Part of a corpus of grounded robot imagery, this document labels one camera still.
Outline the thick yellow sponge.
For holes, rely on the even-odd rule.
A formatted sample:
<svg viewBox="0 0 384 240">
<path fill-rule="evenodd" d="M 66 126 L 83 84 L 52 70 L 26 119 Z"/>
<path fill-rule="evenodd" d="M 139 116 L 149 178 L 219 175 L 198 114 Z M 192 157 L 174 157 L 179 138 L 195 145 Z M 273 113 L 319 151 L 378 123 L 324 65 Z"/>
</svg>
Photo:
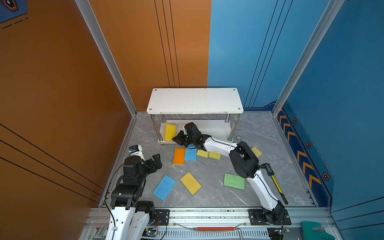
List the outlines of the thick yellow sponge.
<svg viewBox="0 0 384 240">
<path fill-rule="evenodd" d="M 176 136 L 176 126 L 173 124 L 165 124 L 165 142 L 172 142 L 173 138 Z"/>
</svg>

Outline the light yellow sponge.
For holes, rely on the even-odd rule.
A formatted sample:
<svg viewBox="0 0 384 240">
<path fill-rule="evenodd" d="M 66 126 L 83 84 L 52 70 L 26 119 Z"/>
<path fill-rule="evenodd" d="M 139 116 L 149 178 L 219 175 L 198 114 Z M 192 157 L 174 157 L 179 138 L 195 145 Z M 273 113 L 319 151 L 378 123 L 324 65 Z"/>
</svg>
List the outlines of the light yellow sponge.
<svg viewBox="0 0 384 240">
<path fill-rule="evenodd" d="M 218 153 L 215 153 L 215 152 L 209 152 L 208 157 L 212 158 L 212 159 L 215 159 L 215 160 L 220 160 L 221 159 L 221 155 L 218 154 Z"/>
<path fill-rule="evenodd" d="M 203 157 L 203 158 L 208 158 L 209 157 L 209 152 L 203 151 L 203 150 L 198 150 L 197 151 L 197 156 Z"/>
</svg>

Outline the white two-tier shelf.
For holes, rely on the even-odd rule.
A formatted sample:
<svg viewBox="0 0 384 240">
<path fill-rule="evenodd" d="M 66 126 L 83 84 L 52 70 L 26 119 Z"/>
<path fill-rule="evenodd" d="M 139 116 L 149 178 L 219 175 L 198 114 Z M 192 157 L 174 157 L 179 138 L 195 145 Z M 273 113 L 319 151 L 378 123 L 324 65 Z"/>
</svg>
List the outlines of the white two-tier shelf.
<svg viewBox="0 0 384 240">
<path fill-rule="evenodd" d="M 165 140 L 167 124 L 174 125 L 178 133 L 193 121 L 182 118 L 185 115 L 224 115 L 223 120 L 195 119 L 195 124 L 202 133 L 232 142 L 243 112 L 236 88 L 155 88 L 147 107 L 160 144 L 173 143 Z"/>
</svg>

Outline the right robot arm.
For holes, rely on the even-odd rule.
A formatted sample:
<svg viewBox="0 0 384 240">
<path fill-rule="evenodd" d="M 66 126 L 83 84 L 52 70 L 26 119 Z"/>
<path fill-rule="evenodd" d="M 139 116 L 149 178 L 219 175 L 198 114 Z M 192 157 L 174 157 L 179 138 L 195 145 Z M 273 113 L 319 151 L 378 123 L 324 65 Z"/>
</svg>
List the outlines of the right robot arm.
<svg viewBox="0 0 384 240">
<path fill-rule="evenodd" d="M 193 145 L 198 150 L 214 152 L 230 158 L 237 175 L 247 180 L 257 194 L 264 221 L 269 225 L 292 224 L 288 211 L 266 183 L 259 159 L 247 143 L 217 140 L 210 135 L 202 134 L 193 122 L 186 124 L 184 130 L 173 137 L 172 141 L 186 148 Z"/>
</svg>

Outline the small blue sponge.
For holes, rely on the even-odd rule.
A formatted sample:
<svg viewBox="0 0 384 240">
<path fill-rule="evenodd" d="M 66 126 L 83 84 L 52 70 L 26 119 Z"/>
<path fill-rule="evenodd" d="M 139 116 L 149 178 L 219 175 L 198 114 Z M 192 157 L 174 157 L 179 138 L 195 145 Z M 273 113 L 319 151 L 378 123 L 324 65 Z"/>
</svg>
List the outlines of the small blue sponge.
<svg viewBox="0 0 384 240">
<path fill-rule="evenodd" d="M 185 161 L 195 162 L 197 160 L 197 151 L 194 145 L 189 145 L 185 148 Z"/>
</svg>

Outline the large blue sponge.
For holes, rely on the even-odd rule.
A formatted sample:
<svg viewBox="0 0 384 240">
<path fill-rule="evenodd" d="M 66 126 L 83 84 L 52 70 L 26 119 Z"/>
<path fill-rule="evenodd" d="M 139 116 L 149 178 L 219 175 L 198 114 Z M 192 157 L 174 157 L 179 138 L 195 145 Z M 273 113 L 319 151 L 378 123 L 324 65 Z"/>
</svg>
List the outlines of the large blue sponge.
<svg viewBox="0 0 384 240">
<path fill-rule="evenodd" d="M 165 199 L 173 189 L 175 183 L 175 180 L 165 175 L 153 191 L 153 195 L 159 198 L 160 200 L 165 201 Z"/>
</svg>

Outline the dark yellow sponge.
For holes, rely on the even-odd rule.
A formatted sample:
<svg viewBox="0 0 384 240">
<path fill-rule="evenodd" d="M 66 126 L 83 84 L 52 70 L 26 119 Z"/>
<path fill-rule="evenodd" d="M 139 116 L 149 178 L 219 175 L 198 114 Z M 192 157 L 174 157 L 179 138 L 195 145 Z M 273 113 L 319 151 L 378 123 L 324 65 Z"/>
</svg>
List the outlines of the dark yellow sponge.
<svg viewBox="0 0 384 240">
<path fill-rule="evenodd" d="M 180 181 L 187 188 L 190 194 L 195 195 L 201 188 L 202 185 L 195 179 L 195 177 L 188 172 L 183 177 L 180 178 Z"/>
</svg>

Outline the circuit board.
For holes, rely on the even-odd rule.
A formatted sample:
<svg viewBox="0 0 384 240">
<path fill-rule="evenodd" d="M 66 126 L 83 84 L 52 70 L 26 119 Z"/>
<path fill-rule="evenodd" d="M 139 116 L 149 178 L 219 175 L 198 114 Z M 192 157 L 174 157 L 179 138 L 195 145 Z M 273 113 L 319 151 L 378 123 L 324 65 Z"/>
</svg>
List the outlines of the circuit board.
<svg viewBox="0 0 384 240">
<path fill-rule="evenodd" d="M 284 234 L 290 233 L 291 230 L 287 228 L 277 228 L 274 230 L 274 234 L 279 236 L 281 239 L 284 237 Z"/>
<path fill-rule="evenodd" d="M 150 238 L 155 238 L 158 235 L 158 230 L 157 229 L 146 229 L 144 236 L 150 237 Z"/>
</svg>

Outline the grey emergency stop box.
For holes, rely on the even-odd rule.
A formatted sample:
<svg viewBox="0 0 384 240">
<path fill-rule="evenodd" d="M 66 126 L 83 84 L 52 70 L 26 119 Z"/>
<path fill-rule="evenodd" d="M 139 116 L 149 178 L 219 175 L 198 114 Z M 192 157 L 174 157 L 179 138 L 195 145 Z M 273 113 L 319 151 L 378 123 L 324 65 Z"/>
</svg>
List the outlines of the grey emergency stop box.
<svg viewBox="0 0 384 240">
<path fill-rule="evenodd" d="M 94 236 L 94 240 L 105 240 L 106 239 L 106 231 L 108 230 L 107 227 L 102 226 L 102 227 L 97 227 L 96 234 Z"/>
</svg>

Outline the yellow black caliper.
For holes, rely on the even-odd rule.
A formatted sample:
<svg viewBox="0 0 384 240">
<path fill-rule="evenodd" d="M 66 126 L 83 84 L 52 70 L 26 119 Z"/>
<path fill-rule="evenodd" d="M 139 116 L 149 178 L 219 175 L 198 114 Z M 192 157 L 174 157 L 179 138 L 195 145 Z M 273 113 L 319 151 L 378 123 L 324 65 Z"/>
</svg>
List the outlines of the yellow black caliper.
<svg viewBox="0 0 384 240">
<path fill-rule="evenodd" d="M 284 193 L 283 193 L 283 191 L 282 191 L 280 185 L 278 184 L 278 182 L 277 182 L 277 180 L 276 180 L 276 178 L 275 178 L 275 173 L 274 173 L 274 171 L 273 171 L 271 165 L 268 164 L 268 163 L 261 164 L 260 168 L 261 168 L 261 169 L 265 169 L 265 170 L 267 171 L 268 176 L 270 176 L 270 177 L 272 178 L 272 180 L 273 180 L 273 182 L 274 182 L 276 188 L 278 189 L 278 191 L 279 191 L 279 193 L 280 193 L 280 195 L 281 195 L 281 197 L 282 197 L 284 203 L 285 203 L 286 205 L 288 205 L 289 202 L 288 202 L 288 200 L 286 199 L 286 196 L 284 195 Z"/>
</svg>

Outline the right circuit board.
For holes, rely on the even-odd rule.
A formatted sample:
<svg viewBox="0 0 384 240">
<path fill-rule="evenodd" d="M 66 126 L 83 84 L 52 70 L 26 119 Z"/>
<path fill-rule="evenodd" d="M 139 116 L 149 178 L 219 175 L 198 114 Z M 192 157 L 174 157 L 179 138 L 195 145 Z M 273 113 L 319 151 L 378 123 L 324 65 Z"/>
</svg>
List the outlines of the right circuit board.
<svg viewBox="0 0 384 240">
<path fill-rule="evenodd" d="M 279 236 L 281 239 L 284 237 L 284 234 L 290 233 L 291 230 L 287 228 L 277 228 L 274 230 L 274 234 Z"/>
</svg>

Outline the green glove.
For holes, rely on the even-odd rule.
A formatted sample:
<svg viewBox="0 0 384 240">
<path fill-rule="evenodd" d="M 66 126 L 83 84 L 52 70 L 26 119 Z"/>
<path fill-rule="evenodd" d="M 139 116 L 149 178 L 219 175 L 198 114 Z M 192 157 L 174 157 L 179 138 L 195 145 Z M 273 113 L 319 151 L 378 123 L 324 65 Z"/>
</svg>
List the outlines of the green glove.
<svg viewBox="0 0 384 240">
<path fill-rule="evenodd" d="M 302 230 L 304 240 L 335 240 L 336 238 L 326 232 L 321 232 L 315 230 L 315 228 L 320 228 L 322 225 L 317 222 L 302 222 Z"/>
</svg>

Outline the red handled tool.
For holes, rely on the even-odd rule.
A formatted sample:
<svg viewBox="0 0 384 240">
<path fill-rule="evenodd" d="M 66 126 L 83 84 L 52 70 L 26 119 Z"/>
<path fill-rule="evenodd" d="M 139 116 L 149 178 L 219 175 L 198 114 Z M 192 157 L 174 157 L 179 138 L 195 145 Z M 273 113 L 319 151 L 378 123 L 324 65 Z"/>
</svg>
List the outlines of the red handled tool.
<svg viewBox="0 0 384 240">
<path fill-rule="evenodd" d="M 208 231 L 222 231 L 222 232 L 230 232 L 230 231 L 235 231 L 236 228 L 234 227 L 197 227 L 197 228 L 194 228 L 194 230 L 196 231 L 204 231 L 204 232 L 208 232 Z"/>
</svg>

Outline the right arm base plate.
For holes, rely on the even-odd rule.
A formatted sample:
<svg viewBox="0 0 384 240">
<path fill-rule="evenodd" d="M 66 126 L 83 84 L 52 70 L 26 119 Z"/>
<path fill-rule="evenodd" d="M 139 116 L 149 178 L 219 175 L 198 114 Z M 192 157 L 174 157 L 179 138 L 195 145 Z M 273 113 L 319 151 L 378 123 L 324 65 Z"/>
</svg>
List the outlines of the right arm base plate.
<svg viewBox="0 0 384 240">
<path fill-rule="evenodd" d="M 267 211 L 264 209 L 249 209 L 248 214 L 252 226 L 290 226 L 292 224 L 291 218 L 286 209 L 283 209 L 283 211 L 279 215 L 274 215 L 274 212 Z"/>
</svg>

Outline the aluminium frame post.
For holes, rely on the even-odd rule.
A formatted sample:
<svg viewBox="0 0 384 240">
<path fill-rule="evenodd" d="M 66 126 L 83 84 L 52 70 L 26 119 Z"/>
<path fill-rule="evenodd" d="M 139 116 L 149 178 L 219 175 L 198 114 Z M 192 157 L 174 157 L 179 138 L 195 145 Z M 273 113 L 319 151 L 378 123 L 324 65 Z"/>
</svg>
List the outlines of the aluminium frame post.
<svg viewBox="0 0 384 240">
<path fill-rule="evenodd" d="M 107 40 L 103 34 L 103 31 L 99 25 L 96 15 L 91 7 L 89 1 L 86 0 L 75 0 L 83 19 L 101 53 L 103 60 L 108 67 L 111 76 L 113 77 L 115 84 L 133 117 L 137 116 L 137 109 L 128 91 L 126 83 L 121 75 L 118 65 L 114 59 L 114 56 L 110 50 Z"/>
<path fill-rule="evenodd" d="M 302 73 L 310 62 L 312 56 L 317 50 L 319 44 L 327 33 L 329 27 L 331 26 L 344 2 L 344 0 L 332 0 L 329 1 L 329 3 L 327 4 L 327 7 L 325 8 L 321 18 L 319 19 L 311 37 L 309 38 L 299 60 L 297 61 L 290 77 L 288 78 L 272 110 L 272 114 L 274 117 L 277 117 L 278 113 L 283 108 L 284 103 L 287 101 L 289 95 L 293 91 L 295 85 L 300 79 Z"/>
</svg>

